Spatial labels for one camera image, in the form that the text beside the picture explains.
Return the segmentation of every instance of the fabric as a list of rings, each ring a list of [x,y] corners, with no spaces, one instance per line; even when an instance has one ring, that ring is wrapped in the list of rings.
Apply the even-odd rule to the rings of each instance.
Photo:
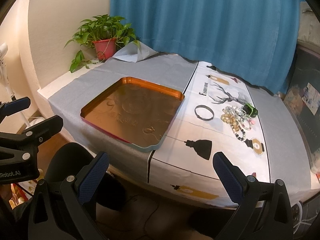
[[[107,152],[112,166],[133,179],[147,181],[149,153],[135,150],[86,124],[81,120],[80,111],[106,88],[127,76],[184,91],[196,65],[197,62],[178,55],[159,54],[137,63],[109,58],[60,89],[48,101],[53,112],[63,118],[64,128],[75,141],[93,152]]]
[[[276,179],[284,181],[293,206],[311,188],[310,165],[305,145],[281,98],[272,97],[263,89],[248,87],[248,90],[259,111],[263,127],[271,182]]]
[[[211,62],[276,94],[296,47],[300,1],[111,0],[110,11],[156,51]]]
[[[212,166],[216,152],[223,152],[246,176],[255,173],[258,181],[270,182],[269,152],[266,148],[273,142],[265,141],[259,119],[254,118],[255,125],[250,130],[244,130],[245,134],[238,131],[238,138],[230,125],[221,120],[225,107],[243,106],[241,98],[246,98],[255,106],[244,82],[199,62],[180,111],[161,147],[151,155],[149,183],[172,194],[216,207],[236,207],[234,202],[239,203],[239,198],[231,198],[231,201],[230,194],[220,181],[221,177],[218,177],[219,170]],[[197,118],[195,108],[198,105],[210,107],[214,118],[210,121]],[[198,108],[196,112],[203,118],[212,116],[204,108]],[[249,123],[244,122],[244,125],[248,127]],[[239,140],[244,135],[252,142],[252,147],[245,140]],[[187,140],[194,141],[194,144],[198,140],[212,141],[209,159],[202,158],[195,148],[188,147]]]
[[[300,3],[298,44],[320,54],[320,22],[307,2]]]

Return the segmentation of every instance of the gray table cover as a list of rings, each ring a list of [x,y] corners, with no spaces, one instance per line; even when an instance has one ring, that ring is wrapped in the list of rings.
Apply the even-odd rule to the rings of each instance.
[[[86,124],[81,120],[80,110],[106,88],[127,76],[183,92],[197,63],[172,54],[159,54],[137,63],[110,58],[60,89],[48,101],[77,142],[96,153],[108,152],[111,165],[133,179],[146,182],[149,153],[132,149]]]
[[[133,179],[147,182],[148,157],[118,140],[106,136],[80,118],[80,110],[110,85],[125,76],[141,78],[184,92],[197,62],[178,55],[159,54],[132,63],[110,58],[103,65],[73,80],[48,100],[55,114],[74,139],[93,152],[108,152],[110,163]],[[277,96],[248,87],[262,125],[270,169],[270,179],[283,179],[288,192],[295,196],[310,190],[310,167],[307,153],[289,111]],[[298,197],[291,199],[292,204]]]

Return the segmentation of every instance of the white wall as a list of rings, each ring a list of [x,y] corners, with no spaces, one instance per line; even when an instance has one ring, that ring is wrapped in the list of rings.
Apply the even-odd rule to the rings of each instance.
[[[25,3],[25,0],[17,0],[2,22],[0,26],[0,44],[3,42],[7,42],[8,44],[8,52],[4,60],[7,65],[9,82],[16,92],[16,98],[28,96],[31,99],[31,106],[23,111],[26,117],[30,117],[37,110],[37,106],[25,77],[19,54],[20,25],[27,25],[27,18],[20,17],[19,14],[19,7],[23,3]],[[0,101],[11,101],[1,83]],[[19,115],[14,114],[4,119],[0,124],[0,131],[16,133],[23,124],[23,119]]]
[[[106,13],[109,13],[109,0],[30,0],[29,43],[41,88],[69,70],[80,48],[75,43],[63,47],[81,25],[80,21]]]

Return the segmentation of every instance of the pothos plant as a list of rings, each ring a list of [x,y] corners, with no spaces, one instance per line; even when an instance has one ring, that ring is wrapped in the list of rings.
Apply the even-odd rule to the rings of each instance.
[[[125,20],[121,16],[109,16],[97,15],[94,16],[95,20],[85,19],[81,21],[83,24],[78,28],[71,40],[69,40],[65,47],[72,41],[79,43],[80,45],[87,46],[88,48],[94,48],[93,41],[102,41],[107,39],[116,38],[117,50],[123,48],[130,41],[133,41],[138,47],[139,41],[136,39],[134,29],[131,28],[131,23],[123,25],[120,21]],[[75,59],[72,60],[70,71],[73,73],[76,69],[88,64],[95,64],[92,60],[84,58],[82,50],[79,50]]]

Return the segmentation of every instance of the jewelry pile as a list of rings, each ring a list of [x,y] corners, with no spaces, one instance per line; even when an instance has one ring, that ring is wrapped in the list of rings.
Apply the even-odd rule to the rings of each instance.
[[[226,106],[223,110],[224,114],[221,116],[221,120],[225,123],[230,124],[230,127],[239,141],[244,141],[245,139],[245,130],[250,131],[252,125],[254,124],[254,120],[251,119],[249,115],[246,114],[244,110],[237,106]],[[248,122],[249,127],[244,125],[244,122]],[[242,137],[240,137],[237,132],[242,132]]]

